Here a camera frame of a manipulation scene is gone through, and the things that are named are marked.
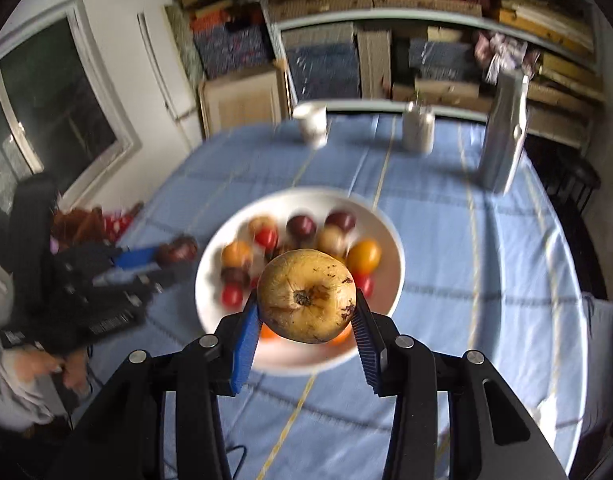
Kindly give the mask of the left hand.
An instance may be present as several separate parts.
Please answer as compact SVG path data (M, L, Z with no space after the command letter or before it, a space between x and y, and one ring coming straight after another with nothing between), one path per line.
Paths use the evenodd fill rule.
M85 349L72 352L68 356L52 356L37 348L17 349L12 352L12 369L20 382L29 384L37 377L61 372L64 386L82 394L88 388L87 361Z

